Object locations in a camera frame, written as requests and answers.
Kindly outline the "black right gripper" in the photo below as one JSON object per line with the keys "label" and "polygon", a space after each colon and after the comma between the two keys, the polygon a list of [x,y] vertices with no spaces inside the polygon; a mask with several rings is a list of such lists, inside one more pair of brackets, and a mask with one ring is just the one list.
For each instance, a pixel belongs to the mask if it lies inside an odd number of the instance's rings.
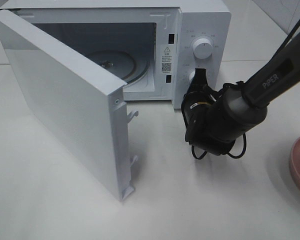
{"label": "black right gripper", "polygon": [[219,95],[208,86],[207,70],[195,68],[191,84],[183,97],[181,112],[186,127],[184,139],[191,145],[192,155],[196,156],[195,148],[203,150],[202,157],[208,153],[228,154],[235,141],[221,142],[208,133],[207,113]]}

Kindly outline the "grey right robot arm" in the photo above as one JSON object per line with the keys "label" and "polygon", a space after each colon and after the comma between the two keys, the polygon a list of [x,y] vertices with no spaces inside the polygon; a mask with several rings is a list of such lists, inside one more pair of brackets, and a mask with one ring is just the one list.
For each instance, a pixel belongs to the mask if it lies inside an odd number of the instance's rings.
{"label": "grey right robot arm", "polygon": [[196,68],[183,97],[185,142],[205,154],[228,155],[236,139],[262,123],[268,104],[300,82],[300,32],[246,82],[210,88],[205,68]]}

